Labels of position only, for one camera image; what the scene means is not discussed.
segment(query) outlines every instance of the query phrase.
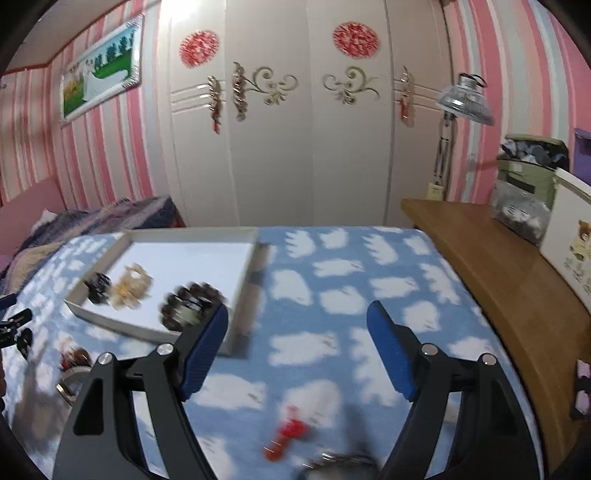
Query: metal bolt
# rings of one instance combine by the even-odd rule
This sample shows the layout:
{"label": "metal bolt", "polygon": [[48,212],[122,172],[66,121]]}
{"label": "metal bolt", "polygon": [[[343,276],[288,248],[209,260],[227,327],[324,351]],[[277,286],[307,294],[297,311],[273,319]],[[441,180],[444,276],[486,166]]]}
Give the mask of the metal bolt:
{"label": "metal bolt", "polygon": [[485,365],[494,365],[496,363],[496,357],[492,353],[485,353],[482,355],[482,363]]}
{"label": "metal bolt", "polygon": [[99,355],[97,360],[98,363],[101,365],[110,364],[113,361],[113,354],[109,352],[105,352]]}
{"label": "metal bolt", "polygon": [[425,343],[421,346],[421,351],[427,356],[437,355],[439,348],[432,343]]}
{"label": "metal bolt", "polygon": [[162,343],[161,345],[158,345],[158,348],[156,349],[159,355],[170,355],[173,353],[173,350],[174,347],[170,343]]}

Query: picture frame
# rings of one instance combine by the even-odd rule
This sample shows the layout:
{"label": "picture frame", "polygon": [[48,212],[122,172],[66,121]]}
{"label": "picture frame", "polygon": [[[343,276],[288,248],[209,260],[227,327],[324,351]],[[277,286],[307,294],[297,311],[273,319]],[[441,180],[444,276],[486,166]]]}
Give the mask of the picture frame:
{"label": "picture frame", "polygon": [[139,85],[143,25],[143,14],[131,18],[68,64],[60,81],[62,126]]}

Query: teddy bear print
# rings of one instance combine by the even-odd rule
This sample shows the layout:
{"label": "teddy bear print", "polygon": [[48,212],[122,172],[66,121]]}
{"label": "teddy bear print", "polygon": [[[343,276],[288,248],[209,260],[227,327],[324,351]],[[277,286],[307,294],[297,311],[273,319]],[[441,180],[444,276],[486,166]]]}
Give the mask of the teddy bear print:
{"label": "teddy bear print", "polygon": [[589,237],[591,236],[591,223],[579,220],[579,234],[570,244],[569,250],[579,261],[591,260]]}

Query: silver lamp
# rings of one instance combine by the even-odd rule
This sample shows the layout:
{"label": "silver lamp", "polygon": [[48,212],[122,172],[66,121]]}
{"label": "silver lamp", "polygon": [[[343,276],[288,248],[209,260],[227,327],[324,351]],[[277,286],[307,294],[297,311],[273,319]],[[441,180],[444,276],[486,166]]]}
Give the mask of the silver lamp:
{"label": "silver lamp", "polygon": [[[437,100],[436,105],[444,113],[439,122],[434,183],[429,185],[429,198],[443,200],[445,197],[456,136],[456,117],[462,116],[483,125],[495,124],[488,101],[480,90],[486,87],[487,84],[480,75],[461,73],[457,83],[447,87]],[[444,135],[444,129],[449,130],[447,135]]]}

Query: wardrobe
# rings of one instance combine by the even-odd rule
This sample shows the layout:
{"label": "wardrobe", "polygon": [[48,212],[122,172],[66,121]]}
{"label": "wardrobe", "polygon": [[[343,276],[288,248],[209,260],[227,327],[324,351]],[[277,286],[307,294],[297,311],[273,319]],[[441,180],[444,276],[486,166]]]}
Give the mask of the wardrobe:
{"label": "wardrobe", "polygon": [[439,0],[163,0],[157,72],[189,226],[407,226],[400,200],[426,194],[452,81]]}

